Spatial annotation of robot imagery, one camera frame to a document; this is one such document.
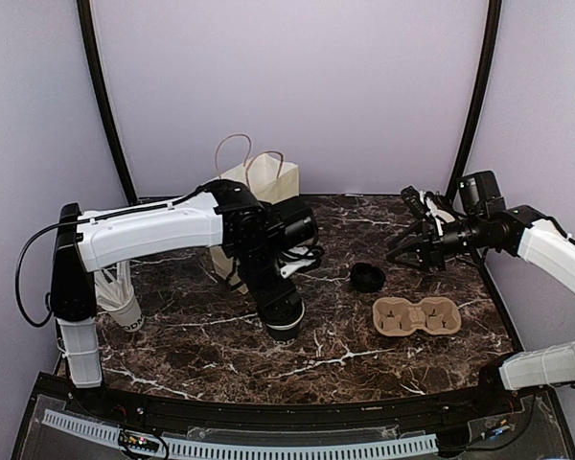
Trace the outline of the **stack of black coffee lids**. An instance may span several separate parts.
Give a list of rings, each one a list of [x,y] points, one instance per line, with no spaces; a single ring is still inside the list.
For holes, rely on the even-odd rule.
[[[375,265],[356,263],[351,268],[350,282],[358,292],[378,292],[383,288],[385,280],[384,272]]]

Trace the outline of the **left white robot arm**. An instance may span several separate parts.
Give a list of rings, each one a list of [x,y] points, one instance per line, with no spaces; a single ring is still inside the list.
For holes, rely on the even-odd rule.
[[[216,179],[192,193],[108,211],[62,208],[56,231],[48,315],[60,328],[78,400],[96,418],[116,409],[102,386],[95,316],[95,275],[131,259],[189,247],[219,246],[236,263],[257,314],[276,341],[297,337],[305,306],[290,277],[320,264],[312,209],[299,196],[260,201],[243,183]]]

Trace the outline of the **single black paper coffee cup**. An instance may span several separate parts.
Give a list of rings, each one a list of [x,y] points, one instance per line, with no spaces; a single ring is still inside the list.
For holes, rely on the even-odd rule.
[[[286,325],[266,324],[265,328],[269,336],[276,342],[288,343],[297,338],[300,332],[302,319],[298,319]]]

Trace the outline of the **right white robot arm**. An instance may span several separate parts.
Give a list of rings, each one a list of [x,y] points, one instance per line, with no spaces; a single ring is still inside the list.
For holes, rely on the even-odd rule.
[[[507,207],[491,171],[465,175],[456,185],[460,211],[442,195],[402,189],[402,201],[416,220],[388,244],[389,262],[443,270],[450,256],[506,252],[575,294],[575,240],[555,218],[529,205]],[[507,390],[563,384],[575,386],[575,340],[503,358],[493,365],[491,379],[471,392],[470,407],[489,416],[505,403]]]

